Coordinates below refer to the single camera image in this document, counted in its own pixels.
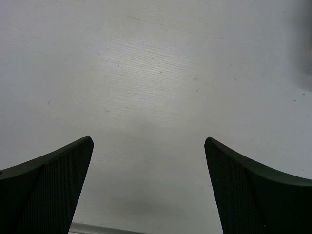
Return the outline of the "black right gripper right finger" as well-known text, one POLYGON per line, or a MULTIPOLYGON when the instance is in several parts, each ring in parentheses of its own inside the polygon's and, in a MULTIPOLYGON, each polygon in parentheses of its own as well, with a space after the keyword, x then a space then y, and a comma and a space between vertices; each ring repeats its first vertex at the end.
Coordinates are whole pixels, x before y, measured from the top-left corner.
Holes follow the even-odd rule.
POLYGON ((243 156, 208 137, 205 155, 225 234, 310 234, 312 181, 243 156))

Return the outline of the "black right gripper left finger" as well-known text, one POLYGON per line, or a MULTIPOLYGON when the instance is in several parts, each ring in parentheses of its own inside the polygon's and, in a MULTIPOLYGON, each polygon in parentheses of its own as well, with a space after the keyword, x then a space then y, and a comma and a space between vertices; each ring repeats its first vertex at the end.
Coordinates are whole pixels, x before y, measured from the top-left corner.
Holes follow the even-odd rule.
POLYGON ((0 172, 2 234, 69 232, 94 143, 82 137, 56 151, 0 172))

